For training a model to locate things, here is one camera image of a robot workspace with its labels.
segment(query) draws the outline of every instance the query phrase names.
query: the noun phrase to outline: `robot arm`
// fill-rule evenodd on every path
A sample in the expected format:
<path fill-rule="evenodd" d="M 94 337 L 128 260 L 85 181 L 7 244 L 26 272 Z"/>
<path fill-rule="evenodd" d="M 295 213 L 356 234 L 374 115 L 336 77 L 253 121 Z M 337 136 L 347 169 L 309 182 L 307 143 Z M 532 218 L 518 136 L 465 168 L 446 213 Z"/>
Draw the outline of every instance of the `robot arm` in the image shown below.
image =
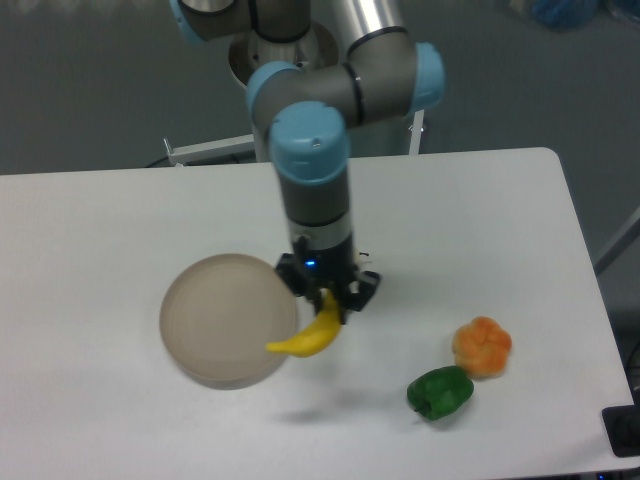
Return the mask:
<path fill-rule="evenodd" d="M 235 0 L 225 11 L 266 5 L 303 8 L 308 1 Z M 276 167 L 289 224 L 293 253 L 282 256 L 276 271 L 316 309 L 322 306 L 321 289 L 330 289 L 344 323 L 380 282 L 378 274 L 359 271 L 354 255 L 346 129 L 435 105 L 443 94 L 444 69 L 430 44 L 410 40 L 393 0 L 335 0 L 334 7 L 348 61 L 313 71 L 267 63 L 247 85 L 247 104 L 256 152 Z M 258 19 L 276 22 L 274 11 Z M 254 20 L 255 15 L 249 21 L 256 28 Z"/>

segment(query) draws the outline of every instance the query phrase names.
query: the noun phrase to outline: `orange bell pepper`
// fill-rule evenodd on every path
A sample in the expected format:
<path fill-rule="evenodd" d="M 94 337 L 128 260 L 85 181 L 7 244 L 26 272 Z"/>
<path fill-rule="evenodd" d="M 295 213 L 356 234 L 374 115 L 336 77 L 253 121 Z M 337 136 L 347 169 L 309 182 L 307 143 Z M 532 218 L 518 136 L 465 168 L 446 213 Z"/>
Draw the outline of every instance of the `orange bell pepper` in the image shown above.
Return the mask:
<path fill-rule="evenodd" d="M 474 318 L 453 336 L 456 365 L 472 377 L 502 373 L 510 351 L 511 336 L 489 317 Z"/>

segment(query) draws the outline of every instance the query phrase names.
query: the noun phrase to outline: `yellow banana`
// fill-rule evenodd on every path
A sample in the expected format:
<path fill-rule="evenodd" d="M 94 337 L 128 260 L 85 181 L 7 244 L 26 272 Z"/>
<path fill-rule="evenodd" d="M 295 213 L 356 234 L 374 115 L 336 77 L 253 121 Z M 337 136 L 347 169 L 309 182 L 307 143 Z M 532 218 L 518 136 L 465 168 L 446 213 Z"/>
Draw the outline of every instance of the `yellow banana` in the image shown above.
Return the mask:
<path fill-rule="evenodd" d="M 310 357 L 327 348 L 338 336 L 341 328 L 340 307 L 331 291 L 327 290 L 322 310 L 316 319 L 307 328 L 284 342 L 267 343 L 267 350 L 296 357 Z"/>

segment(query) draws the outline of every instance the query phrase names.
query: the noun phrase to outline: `table surface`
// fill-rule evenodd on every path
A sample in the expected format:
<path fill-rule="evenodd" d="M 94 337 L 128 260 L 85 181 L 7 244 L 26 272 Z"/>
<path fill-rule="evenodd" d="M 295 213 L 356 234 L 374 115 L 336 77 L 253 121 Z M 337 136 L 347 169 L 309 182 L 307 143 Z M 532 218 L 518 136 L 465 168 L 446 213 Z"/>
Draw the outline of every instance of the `table surface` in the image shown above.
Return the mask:
<path fill-rule="evenodd" d="M 557 156 L 351 162 L 357 247 L 384 276 L 329 349 L 249 388 L 186 377 L 159 332 L 189 265 L 288 250 L 272 166 L 0 178 L 1 478 L 487 479 L 638 466 L 600 411 L 631 397 Z M 302 324 L 311 308 L 299 303 Z M 506 373 L 438 422 L 406 386 L 477 315 Z"/>

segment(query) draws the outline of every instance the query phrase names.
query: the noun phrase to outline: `green bell pepper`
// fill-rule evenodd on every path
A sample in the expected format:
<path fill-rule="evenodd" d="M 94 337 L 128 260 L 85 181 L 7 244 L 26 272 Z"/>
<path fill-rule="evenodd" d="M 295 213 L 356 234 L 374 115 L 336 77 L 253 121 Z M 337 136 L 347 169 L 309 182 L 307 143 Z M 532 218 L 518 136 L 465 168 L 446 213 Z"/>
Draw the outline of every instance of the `green bell pepper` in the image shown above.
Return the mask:
<path fill-rule="evenodd" d="M 432 370 L 411 382 L 407 399 L 414 411 L 428 420 L 437 420 L 455 412 L 472 393 L 473 382 L 454 365 Z"/>

